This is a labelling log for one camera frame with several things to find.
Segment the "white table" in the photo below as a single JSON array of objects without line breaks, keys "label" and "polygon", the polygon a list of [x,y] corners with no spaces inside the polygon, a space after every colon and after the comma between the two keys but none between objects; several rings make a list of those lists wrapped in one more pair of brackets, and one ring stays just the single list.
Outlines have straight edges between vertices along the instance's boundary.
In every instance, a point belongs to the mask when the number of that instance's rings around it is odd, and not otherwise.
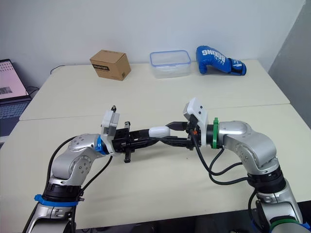
[{"label": "white table", "polygon": [[[120,126],[131,121],[131,129],[164,125],[184,120],[177,111],[121,114]],[[209,121],[243,120],[275,143],[285,178],[297,201],[310,200],[311,131],[289,104],[212,109]],[[35,201],[42,194],[48,160],[60,143],[81,133],[98,133],[100,116],[77,116],[20,121],[1,149],[0,232],[21,232]],[[209,147],[202,153],[209,164],[217,153]],[[95,161],[90,179],[108,158]],[[132,154],[132,162],[115,157],[110,167],[85,192],[85,202],[77,208],[77,228],[111,226],[184,216],[194,216],[247,208],[252,188],[242,182],[219,186],[212,183],[194,151],[157,143]],[[230,152],[220,157],[215,170],[237,162]],[[242,166],[219,180],[245,176]]]},{"label": "white table", "polygon": [[196,63],[186,77],[156,79],[149,64],[131,64],[124,81],[97,76],[89,66],[57,69],[44,83],[20,120],[102,115],[116,105],[120,113],[182,111],[186,102],[198,97],[209,109],[286,104],[280,91],[256,60],[244,61],[245,76],[213,71],[201,75]]}]

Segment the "plastic food container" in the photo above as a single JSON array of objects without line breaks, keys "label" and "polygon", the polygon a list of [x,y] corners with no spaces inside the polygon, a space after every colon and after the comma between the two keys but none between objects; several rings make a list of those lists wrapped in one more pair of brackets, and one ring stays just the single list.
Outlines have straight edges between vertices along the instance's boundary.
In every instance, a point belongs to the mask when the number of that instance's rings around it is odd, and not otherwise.
[{"label": "plastic food container", "polygon": [[156,78],[172,78],[190,74],[191,60],[185,50],[150,53],[150,64]]}]

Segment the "cable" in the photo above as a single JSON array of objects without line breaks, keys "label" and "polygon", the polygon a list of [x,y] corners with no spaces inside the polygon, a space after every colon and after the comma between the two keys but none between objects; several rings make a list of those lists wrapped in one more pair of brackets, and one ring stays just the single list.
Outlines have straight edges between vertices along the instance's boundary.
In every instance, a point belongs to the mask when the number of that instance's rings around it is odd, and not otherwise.
[{"label": "cable", "polygon": [[59,67],[65,67],[65,66],[64,66],[64,65],[60,65],[60,66],[57,66],[57,67],[51,69],[50,74],[52,74],[52,71],[53,71],[53,70],[55,70],[56,68],[59,68]]},{"label": "cable", "polygon": [[[224,150],[224,148],[223,148],[223,149],[216,155],[216,157],[212,160],[212,162],[210,163],[209,169],[212,169],[212,168],[213,168],[214,163],[215,163],[216,160],[222,155],[223,150]],[[242,162],[232,164],[231,166],[227,167],[225,170],[228,171],[228,170],[230,170],[230,169],[232,169],[232,168],[234,168],[235,166],[238,166],[238,165],[242,165]],[[214,183],[219,184],[219,185],[231,185],[231,184],[239,183],[239,182],[242,182],[242,181],[250,180],[249,177],[243,177],[243,178],[239,178],[239,179],[232,180],[232,181],[221,182],[221,181],[215,180],[215,179],[212,177],[212,174],[210,174],[210,173],[208,174],[208,176],[209,176],[209,178],[211,179],[211,181],[213,181]]]},{"label": "cable", "polygon": [[254,196],[256,195],[256,189],[254,189],[253,193],[251,194],[251,196],[249,197],[248,200],[248,205],[247,205],[247,210],[248,210],[248,215],[249,218],[251,219],[252,223],[255,225],[255,227],[257,228],[257,230],[259,232],[263,232],[263,229],[258,225],[258,223],[254,220],[253,218],[253,214],[252,214],[252,209],[251,209],[251,205],[252,205],[252,200],[254,198]]},{"label": "cable", "polygon": [[89,182],[87,182],[86,185],[83,188],[81,188],[78,196],[80,196],[85,191],[85,189],[108,167],[108,165],[110,164],[111,160],[112,160],[112,156],[109,158],[109,160],[106,163],[106,165],[92,179],[90,179]]},{"label": "cable", "polygon": [[27,88],[34,88],[34,89],[39,90],[39,87],[37,87],[37,86],[28,86],[28,87],[26,87],[26,89],[27,89]]},{"label": "cable", "polygon": [[27,231],[27,229],[28,229],[28,227],[29,227],[29,224],[30,224],[31,220],[33,219],[33,217],[34,217],[34,215],[35,215],[35,210],[37,209],[38,204],[39,204],[39,202],[37,202],[37,204],[35,205],[33,211],[31,212],[31,214],[30,214],[30,216],[29,216],[29,218],[28,218],[28,220],[27,220],[27,222],[26,222],[26,225],[25,225],[25,227],[24,227],[22,233],[26,233],[26,231]]},{"label": "cable", "polygon": [[[191,132],[191,135],[192,135],[191,139],[192,139],[192,141],[193,141],[193,143],[194,143],[196,152],[198,153],[198,156],[199,156],[199,158],[200,158],[200,160],[201,160],[203,166],[205,167],[205,169],[208,171],[209,174],[212,174],[213,176],[220,176],[220,175],[223,175],[224,173],[226,173],[227,171],[229,171],[230,169],[232,169],[233,167],[235,167],[235,166],[237,166],[237,165],[240,165],[240,163],[235,163],[235,164],[233,164],[233,165],[231,165],[231,166],[225,168],[224,170],[222,170],[222,171],[220,171],[220,172],[213,172],[213,171],[211,170],[211,167],[208,167],[208,166],[207,166],[207,164],[206,164],[206,162],[205,162],[205,160],[204,160],[204,158],[203,158],[203,155],[202,155],[202,153],[201,153],[201,151],[200,151],[199,144],[198,144],[197,140],[195,139],[195,135],[193,134],[193,132]],[[224,148],[221,149],[221,151],[220,151],[220,152],[217,154],[217,156],[214,158],[214,162],[219,158],[219,156],[223,153],[224,150],[225,150]]]},{"label": "cable", "polygon": [[38,90],[34,90],[34,91],[30,92],[29,95],[31,95],[31,94],[34,93],[35,91],[38,91]]},{"label": "cable", "polygon": [[211,166],[208,167],[207,164],[206,164],[206,162],[205,162],[205,160],[204,160],[204,158],[203,158],[203,156],[202,156],[202,153],[201,153],[201,151],[200,151],[199,144],[198,144],[198,142],[197,142],[197,140],[196,140],[196,138],[195,138],[195,135],[193,134],[192,131],[191,131],[191,135],[192,135],[191,139],[192,139],[192,141],[193,141],[193,143],[194,143],[194,146],[195,146],[195,149],[196,149],[196,151],[197,151],[197,153],[198,153],[198,156],[199,156],[199,158],[200,158],[200,160],[201,160],[203,166],[204,166],[205,169],[208,171],[209,178],[210,178],[214,183],[219,184],[219,185],[230,185],[230,184],[235,184],[235,183],[239,183],[239,182],[242,182],[242,181],[251,180],[251,178],[249,178],[249,177],[243,177],[243,178],[239,178],[239,179],[236,179],[236,180],[233,180],[233,181],[227,181],[227,182],[220,182],[220,181],[215,180],[215,179],[212,177],[212,175],[214,175],[214,176],[220,176],[220,175],[226,173],[227,171],[229,171],[230,169],[232,169],[233,167],[238,166],[238,165],[241,165],[241,164],[240,164],[240,163],[235,163],[235,164],[233,164],[233,165],[231,165],[231,166],[225,168],[225,169],[222,170],[221,172],[213,172],[213,171],[211,170],[211,168],[212,168],[214,162],[215,162],[215,161],[219,158],[219,156],[223,153],[224,148],[222,148],[222,150],[221,150],[221,151],[217,154],[217,156],[214,158],[214,160],[213,160],[212,163],[211,163]]},{"label": "cable", "polygon": [[72,139],[74,139],[75,137],[71,137],[69,139],[67,139],[65,142],[63,142],[62,144],[60,144],[60,146],[54,151],[54,153],[52,154],[51,158],[50,158],[50,161],[49,161],[49,166],[48,166],[48,173],[47,173],[47,181],[45,183],[45,189],[48,187],[49,185],[49,180],[50,180],[50,177],[51,177],[51,169],[52,169],[52,163],[53,163],[53,160],[56,156],[56,154],[59,152],[59,150],[65,145],[67,144],[68,142],[70,142]]},{"label": "cable", "polygon": [[76,217],[76,208],[77,208],[77,206],[73,206],[72,207],[72,215],[71,215],[71,233],[75,233],[75,231],[76,231],[76,226],[75,226],[75,223],[74,223],[74,221],[75,221],[75,217]]},{"label": "cable", "polygon": [[38,91],[40,89],[39,87],[36,87],[36,86],[28,86],[28,87],[25,88],[25,95],[27,95],[27,92],[29,92],[28,91],[29,88],[33,88],[34,89],[31,93],[29,93],[29,95],[31,95],[32,93],[34,93],[35,91]]}]

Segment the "boxing glove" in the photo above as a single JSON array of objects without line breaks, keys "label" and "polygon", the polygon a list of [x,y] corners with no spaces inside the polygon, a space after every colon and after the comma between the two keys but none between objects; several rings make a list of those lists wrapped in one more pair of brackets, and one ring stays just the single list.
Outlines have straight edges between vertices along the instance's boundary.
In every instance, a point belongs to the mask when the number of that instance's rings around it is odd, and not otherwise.
[{"label": "boxing glove", "polygon": [[246,73],[246,66],[243,62],[227,58],[209,46],[199,46],[196,49],[196,61],[201,74],[207,73],[207,66],[213,66],[222,72],[233,75],[245,75]]}]

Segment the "cardboard box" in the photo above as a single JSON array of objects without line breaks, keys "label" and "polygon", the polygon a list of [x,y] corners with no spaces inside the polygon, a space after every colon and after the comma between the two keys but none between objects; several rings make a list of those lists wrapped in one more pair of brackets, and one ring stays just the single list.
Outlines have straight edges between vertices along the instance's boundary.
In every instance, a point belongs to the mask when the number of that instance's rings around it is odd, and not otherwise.
[{"label": "cardboard box", "polygon": [[90,59],[99,77],[122,81],[131,71],[124,52],[101,50]]}]

